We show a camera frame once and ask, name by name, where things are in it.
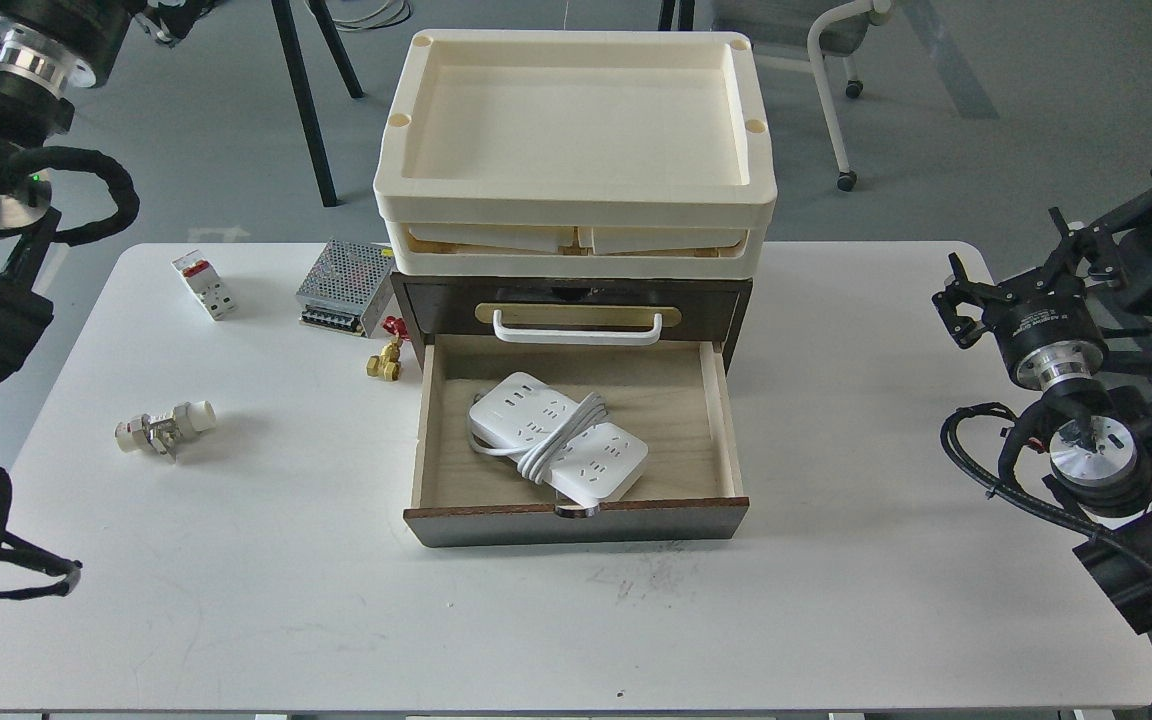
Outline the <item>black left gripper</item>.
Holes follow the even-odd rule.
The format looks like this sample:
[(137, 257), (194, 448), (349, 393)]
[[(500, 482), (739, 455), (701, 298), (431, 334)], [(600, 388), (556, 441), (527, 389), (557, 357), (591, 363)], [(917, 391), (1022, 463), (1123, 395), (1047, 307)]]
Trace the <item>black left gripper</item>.
[(165, 47), (182, 41), (218, 1), (0, 1), (0, 71), (41, 88), (108, 82), (131, 18)]

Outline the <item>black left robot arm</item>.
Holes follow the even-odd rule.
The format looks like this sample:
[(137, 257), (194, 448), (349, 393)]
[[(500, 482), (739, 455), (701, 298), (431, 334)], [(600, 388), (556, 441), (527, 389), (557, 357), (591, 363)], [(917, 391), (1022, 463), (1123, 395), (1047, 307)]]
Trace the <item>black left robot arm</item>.
[[(33, 286), (50, 247), (79, 247), (124, 232), (141, 196), (122, 164), (103, 152), (50, 145), (68, 132), (68, 88), (109, 78), (132, 20), (172, 46), (211, 10), (209, 1), (0, 1), (0, 240), (17, 243), (0, 270), (0, 382), (18, 372), (52, 319)], [(114, 213), (60, 228), (51, 170), (91, 174), (108, 187)]]

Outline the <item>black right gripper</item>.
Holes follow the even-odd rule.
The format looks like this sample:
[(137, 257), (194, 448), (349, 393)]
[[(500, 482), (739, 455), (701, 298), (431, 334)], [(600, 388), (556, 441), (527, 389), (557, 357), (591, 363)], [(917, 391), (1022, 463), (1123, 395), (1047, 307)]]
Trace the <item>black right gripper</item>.
[[(1102, 225), (1071, 228), (1059, 209), (1048, 209), (1061, 241), (1041, 268), (998, 285), (970, 281), (956, 252), (948, 255), (952, 275), (932, 304), (960, 348), (970, 348), (986, 333), (996, 338), (1007, 374), (1021, 388), (1047, 391), (1056, 384), (1087, 381), (1105, 359), (1105, 338), (1085, 304), (1087, 276), (1111, 290), (1126, 286), (1126, 272), (1112, 233)], [(980, 318), (961, 314), (958, 306), (978, 306)]]

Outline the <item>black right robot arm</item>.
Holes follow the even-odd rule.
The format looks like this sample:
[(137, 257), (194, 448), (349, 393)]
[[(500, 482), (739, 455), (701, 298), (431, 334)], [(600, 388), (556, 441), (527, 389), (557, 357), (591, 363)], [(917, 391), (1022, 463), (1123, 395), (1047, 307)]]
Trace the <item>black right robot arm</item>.
[(1082, 229), (1059, 211), (1053, 222), (1062, 238), (1048, 259), (996, 285), (948, 259), (932, 302), (952, 340), (991, 334), (1007, 377), (1038, 397), (1020, 414), (958, 407), (940, 442), (988, 497), (1078, 533), (1079, 564), (1134, 632), (1149, 632), (1152, 190)]

